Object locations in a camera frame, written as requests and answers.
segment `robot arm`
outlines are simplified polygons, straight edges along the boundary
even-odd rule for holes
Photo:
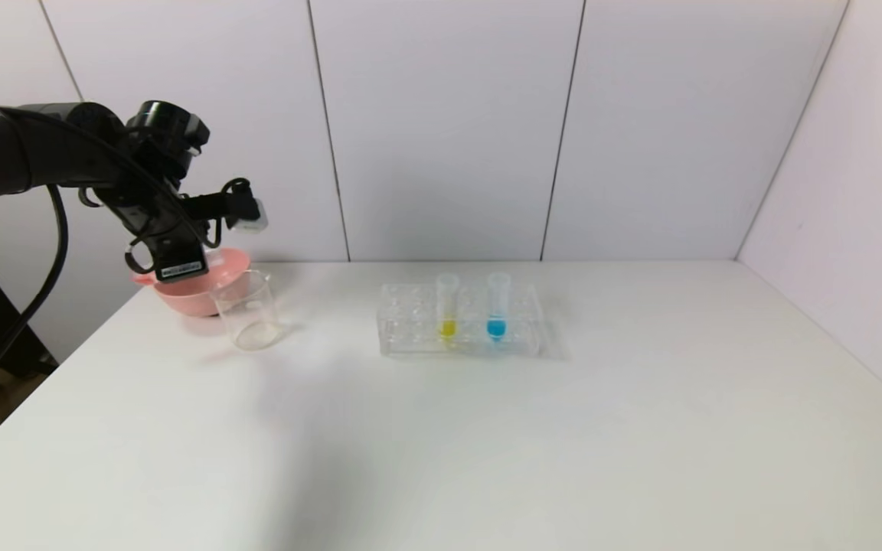
[[[204,247],[220,245],[221,224],[262,230],[263,206],[250,182],[235,178],[221,192],[179,194],[190,161],[201,152],[210,129],[185,109],[147,101],[126,125],[95,103],[25,105],[0,108],[0,195],[56,184],[87,188],[144,243],[152,265],[142,268],[130,251],[136,272],[155,272],[160,282],[206,273]],[[210,222],[216,222],[210,240]]]

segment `white wall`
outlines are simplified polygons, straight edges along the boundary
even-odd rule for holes
[[[354,260],[538,260],[581,0],[312,0]]]
[[[123,119],[149,99],[199,115],[210,142],[182,190],[249,178],[260,235],[224,234],[255,260],[346,260],[307,0],[46,0],[84,99]]]
[[[0,0],[0,103],[76,101],[39,4]],[[31,321],[60,360],[137,289],[120,254],[126,232],[118,220],[81,206],[76,192],[63,196],[70,220],[67,265]],[[18,310],[38,292],[55,250],[56,224],[45,189],[0,197],[0,286]]]
[[[882,379],[882,0],[854,0],[740,255]]]
[[[588,0],[544,258],[734,258],[844,5]]]

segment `test tube with blue liquid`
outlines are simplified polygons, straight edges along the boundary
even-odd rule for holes
[[[489,337],[499,342],[505,336],[505,318],[508,317],[508,293],[512,278],[508,273],[495,272],[489,276],[489,321],[486,325]]]

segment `label sticker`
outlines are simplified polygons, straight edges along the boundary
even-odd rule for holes
[[[203,269],[203,262],[186,262],[178,266],[169,266],[162,268],[162,278],[174,278],[182,273],[196,272],[197,269]]]

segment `white table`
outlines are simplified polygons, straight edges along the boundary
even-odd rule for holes
[[[0,550],[882,550],[882,384],[744,266],[263,268],[273,348],[143,289],[4,423]],[[379,355],[442,269],[560,358]]]

